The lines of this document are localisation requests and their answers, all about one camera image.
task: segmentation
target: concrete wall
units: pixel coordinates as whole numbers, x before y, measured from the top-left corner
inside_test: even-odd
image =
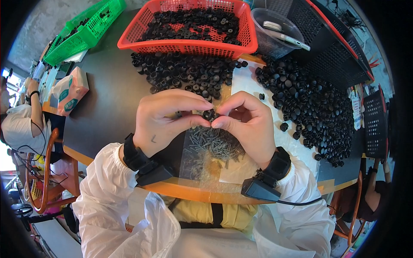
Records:
[[[8,60],[29,71],[31,60],[39,60],[44,48],[66,22],[99,0],[41,0],[27,17],[14,41]],[[147,0],[125,0],[126,10],[140,8]]]

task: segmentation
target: red plastic basket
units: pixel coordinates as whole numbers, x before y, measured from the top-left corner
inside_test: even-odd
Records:
[[[233,12],[239,19],[240,30],[237,39],[242,43],[241,46],[222,43],[225,34],[218,35],[216,29],[208,25],[199,26],[200,28],[209,27],[211,38],[219,42],[204,40],[152,40],[136,42],[148,28],[147,24],[152,21],[154,13],[168,10],[178,11],[178,5],[183,5],[184,9],[191,8],[221,8],[225,11]],[[178,30],[183,27],[181,24],[171,24],[172,28]],[[178,51],[190,54],[219,55],[230,58],[237,58],[243,53],[254,53],[258,48],[255,34],[254,22],[251,18],[251,10],[247,3],[239,0],[151,0],[147,2],[138,14],[133,18],[118,41],[119,49],[131,49],[135,52],[168,52]]]

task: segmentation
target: worker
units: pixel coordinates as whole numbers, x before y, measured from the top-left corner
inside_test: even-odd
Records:
[[[234,135],[246,153],[265,169],[276,151],[270,108],[241,91],[216,109],[221,116],[212,123],[188,113],[211,108],[213,105],[201,96],[178,89],[144,97],[136,114],[133,146],[139,147],[150,158],[190,127],[220,128]],[[176,120],[167,116],[176,111],[181,111],[184,116]],[[88,166],[87,176],[80,183],[81,195],[73,203],[73,209],[79,218],[84,257],[330,256],[330,239],[335,224],[323,199],[305,206],[277,204],[278,213],[283,215],[279,233],[268,207],[256,206],[256,220],[253,216],[249,218],[253,225],[253,241],[247,234],[234,229],[236,226],[231,226],[236,224],[238,215],[246,217],[245,213],[254,209],[252,206],[237,213],[241,205],[223,204],[222,222],[216,228],[181,228],[178,217],[185,215],[171,212],[160,195],[149,192],[145,199],[145,219],[129,233],[125,229],[127,198],[137,184],[137,172],[126,165],[124,146],[120,143],[105,146]],[[281,193],[280,200],[304,203],[319,198],[321,194],[310,169],[296,157],[290,158],[291,165],[275,188]],[[200,202],[190,204],[205,206]],[[207,210],[196,210],[194,216],[207,217],[212,209],[211,204],[207,207]],[[198,224],[214,224],[214,219],[198,221]]]
[[[376,181],[377,169],[380,159],[374,160],[373,167],[368,169],[366,175],[363,173],[363,183],[361,187],[360,204],[358,206],[357,218],[372,222],[379,218],[380,213],[385,209],[391,187],[390,167],[387,162],[383,162],[385,181]],[[366,159],[363,158],[361,167],[366,167]],[[343,199],[341,204],[342,219],[351,223],[354,214],[354,207],[357,199],[357,184],[347,187],[343,190]]]
[[[54,128],[59,129],[59,137],[63,137],[64,121],[62,116],[42,112],[40,96],[38,92],[39,83],[31,79],[27,96],[31,105],[23,104],[11,108],[8,102],[7,90],[1,91],[1,142],[16,151],[45,155],[47,142]],[[61,143],[55,143],[52,148],[51,163],[60,159],[63,152]]]

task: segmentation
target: wrist strap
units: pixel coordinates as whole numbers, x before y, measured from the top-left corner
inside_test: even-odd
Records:
[[[37,93],[37,95],[40,97],[40,93],[37,90],[35,90],[30,94],[30,99],[31,99],[31,96],[33,96],[33,94],[35,94],[35,93]]]

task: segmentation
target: hand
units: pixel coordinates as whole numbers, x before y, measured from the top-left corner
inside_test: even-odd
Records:
[[[30,94],[36,90],[39,90],[39,83],[33,79],[30,79],[30,82],[27,88],[27,96],[30,96]]]
[[[147,157],[165,149],[183,131],[211,123],[192,110],[210,110],[212,103],[186,90],[165,90],[141,99],[136,112],[136,130],[133,136],[135,147],[140,147]],[[182,118],[172,119],[166,115],[182,111]]]
[[[267,168],[276,150],[271,109],[253,95],[240,91],[221,104],[216,113],[223,116],[211,126],[234,135],[260,168]]]

